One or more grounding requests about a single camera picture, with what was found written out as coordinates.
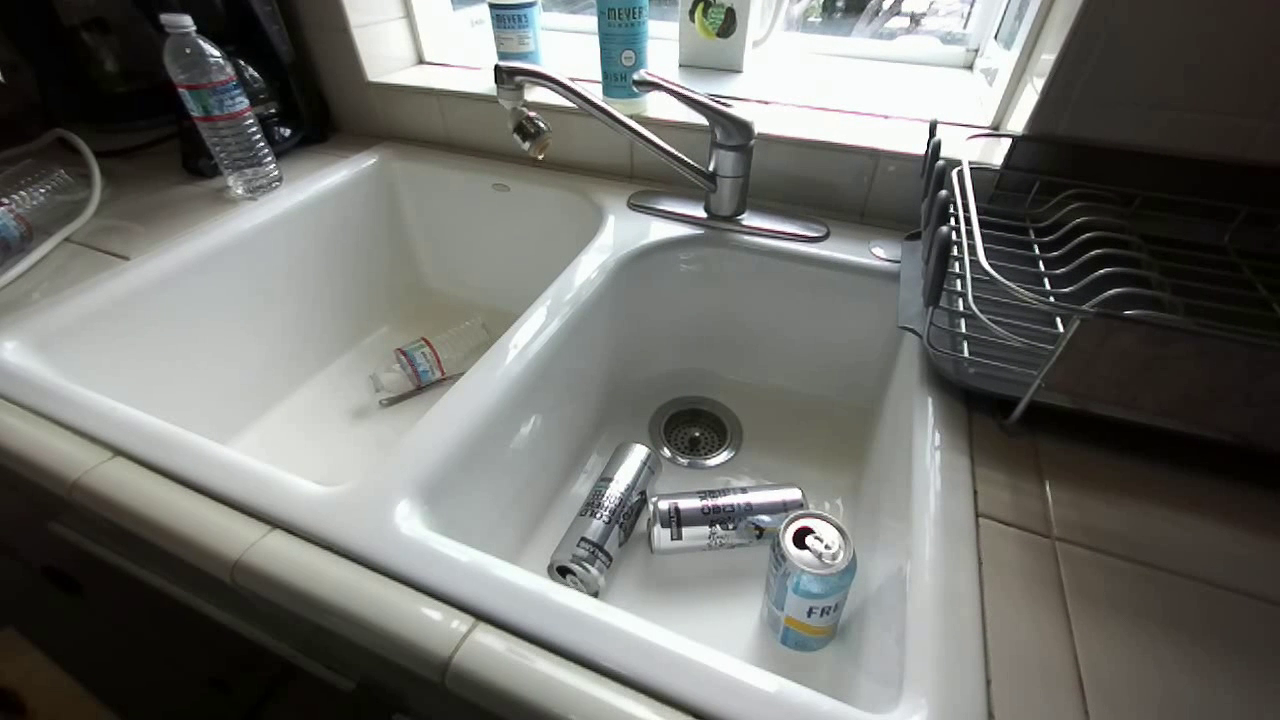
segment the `wall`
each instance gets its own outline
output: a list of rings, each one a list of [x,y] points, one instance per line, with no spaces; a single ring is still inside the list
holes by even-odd
[[[1280,165],[1276,0],[1084,0],[1031,127]]]
[[[449,97],[364,79],[356,43],[374,61],[374,70],[415,61],[403,0],[292,0],[292,6],[343,131],[465,147],[523,165],[493,97]],[[684,182],[650,147],[636,147],[620,131],[581,113],[549,113],[549,125],[552,165],[650,182]],[[690,157],[704,157],[707,147],[704,127],[661,125],[655,131]],[[752,195],[827,206],[837,214],[870,214],[907,232],[922,191],[918,147],[926,147],[926,125],[898,131],[898,147],[899,153],[865,153],[837,143],[759,139]]]

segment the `faucet handle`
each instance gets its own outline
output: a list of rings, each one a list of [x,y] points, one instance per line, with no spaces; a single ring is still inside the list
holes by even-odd
[[[634,83],[636,83],[642,91],[669,91],[669,97],[675,97],[684,109],[699,113],[699,117],[714,125],[714,143],[715,143],[715,147],[752,147],[752,139],[758,139],[752,121],[737,117],[730,103],[720,103],[720,100],[714,100],[714,97],[699,97],[699,91],[690,89],[690,83],[651,76],[650,67],[642,67],[642,70],[634,76]]]

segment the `white sink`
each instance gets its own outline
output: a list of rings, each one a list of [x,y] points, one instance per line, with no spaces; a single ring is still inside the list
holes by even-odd
[[[985,716],[965,421],[898,332],[872,232],[696,237],[620,182],[367,147],[230,202],[0,323],[0,393],[199,491],[348,551],[699,716]],[[377,407],[415,332],[504,336]],[[625,547],[601,601],[549,554],[617,443],[714,394],[737,461],[655,491],[799,483],[861,554],[841,637],[764,631],[764,547]]]
[[[604,229],[545,177],[361,153],[19,315],[0,393],[233,501],[367,483],[445,394],[377,407],[394,346],[504,332]]]
[[[965,423],[870,241],[597,242],[481,376],[377,487],[356,554],[707,716],[985,711],[971,501],[940,441]],[[799,483],[850,527],[861,575],[827,648],[764,631],[764,545],[655,554],[642,521],[601,601],[549,578],[614,449],[651,443],[682,394],[731,407],[744,443],[720,469],[664,463],[651,491]]]

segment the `tile countertop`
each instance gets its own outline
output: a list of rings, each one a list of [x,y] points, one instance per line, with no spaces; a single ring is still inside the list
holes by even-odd
[[[1280,706],[1280,455],[970,405],[992,716]]]
[[[287,165],[325,165],[356,139]],[[0,293],[0,315],[223,202],[170,153],[109,165],[109,206]],[[985,631],[1000,720],[1233,720],[1280,706],[1276,455],[971,398]],[[399,667],[518,716],[682,716],[0,398],[0,463]]]

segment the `bottle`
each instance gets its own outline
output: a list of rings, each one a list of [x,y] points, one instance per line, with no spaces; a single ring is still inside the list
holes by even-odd
[[[682,64],[739,70],[752,39],[752,0],[690,0],[682,21]]]
[[[539,64],[537,0],[487,0],[495,61]]]
[[[246,97],[251,103],[258,125],[265,127],[265,139],[276,157],[297,147],[297,131],[279,121],[279,97],[276,89],[265,79],[265,70],[258,70],[246,55],[233,55],[233,67],[246,83]]]
[[[415,336],[394,350],[394,368],[367,376],[374,393],[387,407],[403,394],[455,379],[487,350],[487,344],[493,332],[481,315]]]
[[[166,70],[175,83],[189,117],[197,121],[218,168],[233,195],[265,195],[279,186],[276,157],[258,125],[246,83],[233,61],[197,37],[197,21],[184,12],[159,12],[170,30]]]
[[[634,76],[650,64],[650,0],[597,0],[597,24],[604,97],[642,97]]]

